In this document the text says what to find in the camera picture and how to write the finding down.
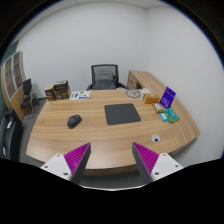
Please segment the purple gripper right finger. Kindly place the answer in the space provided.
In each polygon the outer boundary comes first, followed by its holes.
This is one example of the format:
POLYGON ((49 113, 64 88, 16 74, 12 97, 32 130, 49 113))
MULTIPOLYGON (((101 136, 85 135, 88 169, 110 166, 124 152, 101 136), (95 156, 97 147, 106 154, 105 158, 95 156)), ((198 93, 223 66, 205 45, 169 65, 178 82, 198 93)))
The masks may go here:
POLYGON ((149 184, 182 169, 169 154, 157 154, 138 143, 132 143, 132 154, 144 184, 149 184))

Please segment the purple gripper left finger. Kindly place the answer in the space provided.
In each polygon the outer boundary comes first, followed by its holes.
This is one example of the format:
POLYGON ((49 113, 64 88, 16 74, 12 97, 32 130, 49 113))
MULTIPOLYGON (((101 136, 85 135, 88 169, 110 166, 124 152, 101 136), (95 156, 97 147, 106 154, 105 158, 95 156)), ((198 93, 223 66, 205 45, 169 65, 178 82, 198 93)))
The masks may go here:
POLYGON ((55 154, 41 168, 65 180, 80 184, 91 154, 91 143, 86 143, 67 154, 55 154))

